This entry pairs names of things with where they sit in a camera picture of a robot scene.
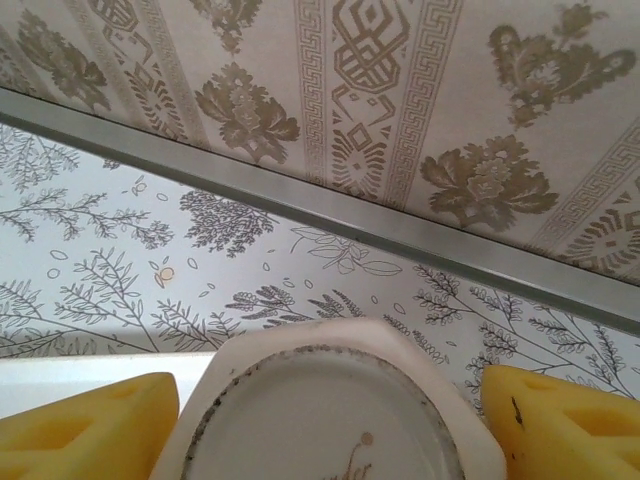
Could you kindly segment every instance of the white container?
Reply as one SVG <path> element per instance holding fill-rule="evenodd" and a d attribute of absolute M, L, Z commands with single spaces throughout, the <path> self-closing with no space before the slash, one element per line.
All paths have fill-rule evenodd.
<path fill-rule="evenodd" d="M 385 322 L 306 322 L 216 354 L 151 480 L 503 480 L 500 447 Z"/>

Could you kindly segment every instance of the patterned wallpaper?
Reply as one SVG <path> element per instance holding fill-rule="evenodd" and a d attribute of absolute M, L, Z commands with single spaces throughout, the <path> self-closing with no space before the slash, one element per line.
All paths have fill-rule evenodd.
<path fill-rule="evenodd" d="M 10 0 L 0 85 L 640 284 L 637 18 L 635 0 Z"/>
<path fill-rule="evenodd" d="M 372 316 L 478 410 L 495 364 L 640 399 L 638 337 L 2 124 L 0 190 L 0 362 Z"/>

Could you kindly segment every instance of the orange dot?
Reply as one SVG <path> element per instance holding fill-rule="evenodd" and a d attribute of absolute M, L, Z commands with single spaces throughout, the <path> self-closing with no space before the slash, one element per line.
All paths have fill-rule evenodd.
<path fill-rule="evenodd" d="M 360 437 L 360 441 L 363 445 L 369 446 L 373 444 L 373 435 L 371 435 L 369 432 L 364 432 L 362 434 L 362 437 Z"/>
<path fill-rule="evenodd" d="M 165 282 L 171 280 L 175 275 L 175 271 L 171 267 L 165 267 L 160 271 L 160 278 Z"/>

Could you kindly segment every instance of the yellow sponge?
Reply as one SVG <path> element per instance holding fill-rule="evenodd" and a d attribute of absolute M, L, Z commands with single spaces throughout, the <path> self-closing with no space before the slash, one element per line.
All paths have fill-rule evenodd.
<path fill-rule="evenodd" d="M 178 417 L 169 373 L 0 420 L 2 480 L 147 480 Z"/>
<path fill-rule="evenodd" d="M 497 365 L 481 395 L 509 480 L 640 480 L 640 402 Z"/>

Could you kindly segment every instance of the aluminum strip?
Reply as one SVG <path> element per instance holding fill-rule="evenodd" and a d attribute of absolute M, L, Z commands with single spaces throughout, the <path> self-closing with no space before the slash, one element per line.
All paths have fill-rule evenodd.
<path fill-rule="evenodd" d="M 0 89 L 0 121 L 640 336 L 640 288 Z"/>

